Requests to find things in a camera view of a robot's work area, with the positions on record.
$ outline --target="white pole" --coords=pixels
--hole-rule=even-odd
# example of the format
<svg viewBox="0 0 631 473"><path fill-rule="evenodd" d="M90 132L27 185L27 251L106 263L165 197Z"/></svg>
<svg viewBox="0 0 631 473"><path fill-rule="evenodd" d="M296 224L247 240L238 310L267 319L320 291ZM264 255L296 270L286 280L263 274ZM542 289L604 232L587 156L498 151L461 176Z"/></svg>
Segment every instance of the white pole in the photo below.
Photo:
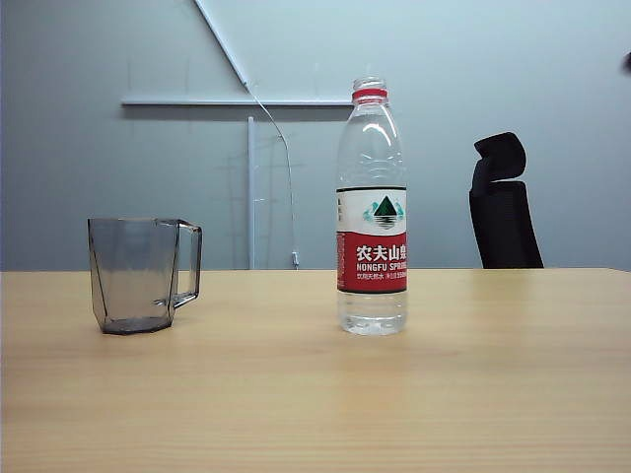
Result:
<svg viewBox="0 0 631 473"><path fill-rule="evenodd" d="M256 268L256 140L254 117L247 118L247 268Z"/></svg>

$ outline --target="chair headrest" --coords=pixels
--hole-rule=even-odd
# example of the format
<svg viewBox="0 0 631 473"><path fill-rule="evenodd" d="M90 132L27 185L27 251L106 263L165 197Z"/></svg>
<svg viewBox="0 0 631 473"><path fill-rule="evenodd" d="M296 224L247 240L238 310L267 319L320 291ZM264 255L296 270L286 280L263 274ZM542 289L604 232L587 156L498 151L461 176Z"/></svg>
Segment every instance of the chair headrest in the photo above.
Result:
<svg viewBox="0 0 631 473"><path fill-rule="evenodd" d="M526 151L515 133L490 136L473 146L487 162L489 181L518 177L526 169Z"/></svg>

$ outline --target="mountain logo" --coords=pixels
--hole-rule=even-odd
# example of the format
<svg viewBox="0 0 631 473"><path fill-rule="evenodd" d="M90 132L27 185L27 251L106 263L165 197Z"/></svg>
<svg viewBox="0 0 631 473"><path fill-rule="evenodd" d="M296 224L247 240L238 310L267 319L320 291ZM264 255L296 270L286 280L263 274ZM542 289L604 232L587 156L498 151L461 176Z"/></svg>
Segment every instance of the mountain logo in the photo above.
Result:
<svg viewBox="0 0 631 473"><path fill-rule="evenodd" d="M373 204L364 211L364 220L374 222L384 230L394 227L396 222L400 222L405 217L405 212L398 202L392 204L389 197L384 197L381 204Z"/></svg>

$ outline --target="metal bar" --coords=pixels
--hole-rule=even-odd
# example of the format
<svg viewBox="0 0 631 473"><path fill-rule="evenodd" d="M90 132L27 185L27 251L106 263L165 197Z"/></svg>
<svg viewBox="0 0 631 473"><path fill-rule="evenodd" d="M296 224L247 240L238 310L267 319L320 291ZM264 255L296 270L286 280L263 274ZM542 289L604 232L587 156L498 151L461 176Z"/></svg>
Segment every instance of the metal bar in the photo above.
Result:
<svg viewBox="0 0 631 473"><path fill-rule="evenodd" d="M351 101L344 99L287 99L261 101L261 103L267 106L353 106L353 103ZM256 101L250 99L236 101L215 101L208 99L152 99L134 97L123 99L121 104L123 106L258 106Z"/></svg>
<svg viewBox="0 0 631 473"><path fill-rule="evenodd" d="M245 75L242 72L241 68L237 65L237 60L235 59L235 56L233 56L232 53L230 52L230 48L222 40L221 35L219 34L219 31L217 30L217 27L213 25L213 22L210 19L210 12L201 4L199 0L193 0L193 1L195 2L195 5L197 5L197 9L199 10L199 13L201 13L201 16L204 17L204 20L206 21L206 25L208 25L210 32L213 34L213 36L215 36L215 39L217 39L219 46L221 47L222 51L224 51L224 55L226 56L226 59L228 59L228 62L230 62L230 65L235 71L235 74L237 74L237 77L239 78L239 82L241 82L242 86L244 86L244 88L249 92L249 88L247 86L247 79L245 78Z"/></svg>

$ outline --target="mug handle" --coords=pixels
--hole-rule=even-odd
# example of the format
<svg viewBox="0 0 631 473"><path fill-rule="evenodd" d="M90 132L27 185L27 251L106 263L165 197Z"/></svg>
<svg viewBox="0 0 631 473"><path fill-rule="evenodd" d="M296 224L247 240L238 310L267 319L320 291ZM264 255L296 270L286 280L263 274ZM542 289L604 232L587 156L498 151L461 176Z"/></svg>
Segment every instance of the mug handle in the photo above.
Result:
<svg viewBox="0 0 631 473"><path fill-rule="evenodd" d="M201 227L184 220L177 221L177 231L188 230L191 233L190 268L188 269L188 291L174 297L174 308L182 307L199 296L199 274L201 270Z"/></svg>

